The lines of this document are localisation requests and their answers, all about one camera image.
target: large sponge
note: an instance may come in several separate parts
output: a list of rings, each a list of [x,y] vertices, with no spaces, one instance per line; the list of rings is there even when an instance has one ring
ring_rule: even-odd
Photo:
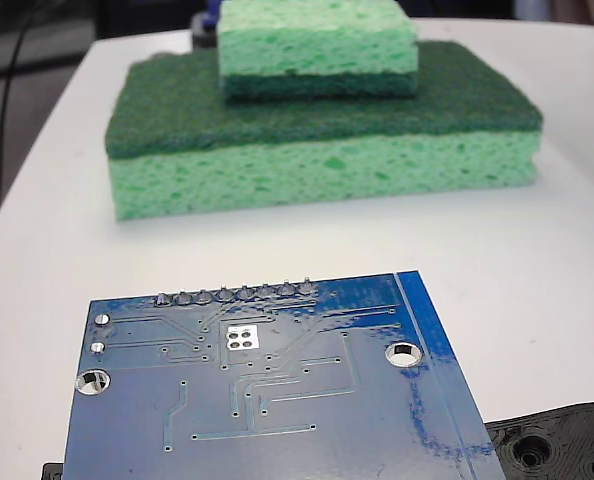
[[[227,105],[214,51],[133,66],[106,136],[117,217],[531,183],[539,111],[460,45],[420,54],[413,99]]]
[[[395,0],[228,0],[218,34],[227,97],[417,91],[417,27]]]

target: sponge scrubber layer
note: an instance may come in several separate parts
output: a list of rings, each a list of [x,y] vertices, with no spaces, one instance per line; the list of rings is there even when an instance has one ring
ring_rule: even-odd
[[[417,89],[417,27],[395,0],[230,0],[218,34],[229,97],[405,96]]]
[[[118,219],[528,185],[537,132],[369,136],[111,161]]]
[[[134,66],[106,140],[118,218],[529,184],[539,111],[465,48],[420,50],[409,100],[225,105],[213,51]]]
[[[137,64],[117,101],[106,148],[115,160],[369,135],[541,129],[530,101],[466,48],[428,42],[419,49],[421,84],[410,99],[227,104],[214,50]]]

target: black plastic part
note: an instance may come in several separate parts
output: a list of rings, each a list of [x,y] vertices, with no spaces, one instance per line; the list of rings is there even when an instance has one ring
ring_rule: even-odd
[[[63,474],[63,463],[46,463],[41,473],[41,480],[61,480]]]
[[[508,480],[594,480],[594,403],[486,424]],[[61,463],[42,480],[61,480]]]

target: blue object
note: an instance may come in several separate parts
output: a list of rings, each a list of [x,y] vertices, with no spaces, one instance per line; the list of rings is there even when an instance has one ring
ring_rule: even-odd
[[[94,301],[65,480],[504,478],[417,272]]]
[[[222,0],[208,0],[208,12],[204,17],[204,28],[214,29],[219,21],[219,9],[221,8]]]

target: stacked sponges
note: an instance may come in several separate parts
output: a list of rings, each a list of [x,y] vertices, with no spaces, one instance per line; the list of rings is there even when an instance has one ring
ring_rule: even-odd
[[[534,178],[539,111],[464,47],[418,50],[394,0],[228,0],[219,35],[131,68],[106,138],[119,219]]]

